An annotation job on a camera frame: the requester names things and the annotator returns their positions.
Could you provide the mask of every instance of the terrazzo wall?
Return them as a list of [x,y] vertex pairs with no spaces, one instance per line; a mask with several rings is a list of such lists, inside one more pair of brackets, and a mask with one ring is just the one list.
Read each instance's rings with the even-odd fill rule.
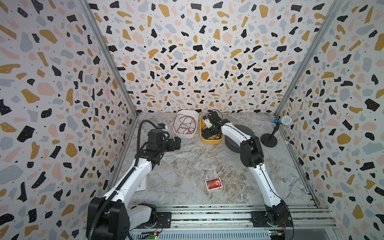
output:
[[0,238],[82,239],[127,104],[76,1],[0,7]]
[[89,0],[138,112],[271,112],[330,0]]
[[345,1],[290,96],[285,131],[344,239],[384,239],[384,1]]

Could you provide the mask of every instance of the white plastic bin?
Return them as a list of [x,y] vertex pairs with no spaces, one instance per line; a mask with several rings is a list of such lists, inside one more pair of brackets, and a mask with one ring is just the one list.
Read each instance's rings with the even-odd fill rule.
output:
[[[185,116],[191,116],[195,119],[196,124],[192,123],[191,125],[188,124],[188,126],[191,126],[191,128],[195,128],[195,130],[191,134],[183,134],[183,133],[177,133],[176,130],[180,127],[180,118],[185,115]],[[187,118],[184,123],[190,123],[193,122],[192,119]],[[177,137],[179,138],[193,138],[197,132],[197,125],[199,123],[199,113],[193,110],[180,110],[177,113],[176,119],[173,123],[173,132],[176,134]]]

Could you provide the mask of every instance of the red box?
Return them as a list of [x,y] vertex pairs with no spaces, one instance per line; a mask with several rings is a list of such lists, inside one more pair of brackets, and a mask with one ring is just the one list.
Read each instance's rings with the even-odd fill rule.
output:
[[205,180],[205,185],[207,186],[208,191],[223,187],[220,177],[215,177],[212,179]]

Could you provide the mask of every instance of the microphone head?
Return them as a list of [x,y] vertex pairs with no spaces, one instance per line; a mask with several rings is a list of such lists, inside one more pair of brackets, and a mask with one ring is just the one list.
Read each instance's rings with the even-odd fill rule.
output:
[[290,116],[284,116],[283,118],[281,118],[281,123],[284,125],[291,124],[291,122],[292,118]]

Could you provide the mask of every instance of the yellow container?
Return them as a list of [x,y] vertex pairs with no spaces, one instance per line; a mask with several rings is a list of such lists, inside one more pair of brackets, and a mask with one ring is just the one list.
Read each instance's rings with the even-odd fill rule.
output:
[[224,134],[221,135],[220,139],[204,139],[201,136],[201,130],[207,127],[206,124],[203,122],[203,117],[204,117],[204,115],[200,117],[200,138],[201,138],[201,141],[205,144],[219,144],[219,143],[221,143],[221,141],[224,138]]

